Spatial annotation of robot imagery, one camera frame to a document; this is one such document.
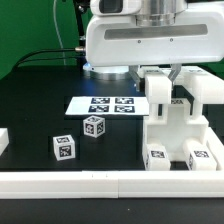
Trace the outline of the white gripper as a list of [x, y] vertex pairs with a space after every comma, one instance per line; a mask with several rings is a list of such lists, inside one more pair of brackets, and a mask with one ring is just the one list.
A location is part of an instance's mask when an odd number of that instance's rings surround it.
[[136, 65], [172, 64], [174, 82], [181, 64], [224, 59], [224, 3], [142, 3], [135, 14], [93, 14], [86, 59], [93, 66], [130, 66], [138, 92], [144, 81]]

